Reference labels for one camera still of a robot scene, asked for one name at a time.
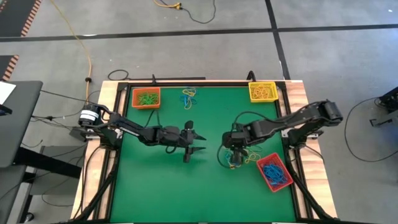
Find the green table surface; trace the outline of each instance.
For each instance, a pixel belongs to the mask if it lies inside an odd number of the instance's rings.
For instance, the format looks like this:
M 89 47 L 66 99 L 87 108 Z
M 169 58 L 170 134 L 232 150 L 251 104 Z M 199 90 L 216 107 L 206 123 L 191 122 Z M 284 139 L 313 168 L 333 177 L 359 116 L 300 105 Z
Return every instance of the green table surface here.
M 247 87 L 197 88 L 196 105 L 185 110 L 180 101 L 183 88 L 162 88 L 159 108 L 162 126 L 178 126 L 194 121 L 196 132 L 207 141 L 195 146 L 206 149 L 183 163 L 183 149 L 166 154 L 164 146 L 145 146 L 125 134 L 113 198 L 111 222 L 291 222 L 295 220 L 290 188 L 273 193 L 255 162 L 237 169 L 221 167 L 216 152 L 221 136 L 231 129 L 242 111 L 277 117 L 275 104 L 251 103 Z M 127 118 L 144 125 L 151 110 L 131 106 Z M 238 122 L 259 119 L 245 114 Z M 150 126 L 156 125 L 155 116 Z M 260 144 L 261 157 L 277 152 L 284 160 L 280 134 Z

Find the table leg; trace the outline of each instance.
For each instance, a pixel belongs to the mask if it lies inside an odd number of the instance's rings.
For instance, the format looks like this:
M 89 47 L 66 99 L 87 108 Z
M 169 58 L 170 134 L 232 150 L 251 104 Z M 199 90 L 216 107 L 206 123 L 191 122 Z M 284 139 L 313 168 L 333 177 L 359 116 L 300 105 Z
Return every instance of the table leg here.
M 31 166 L 76 179 L 80 178 L 80 167 L 25 149 L 24 147 L 19 148 L 14 163 L 15 165 Z

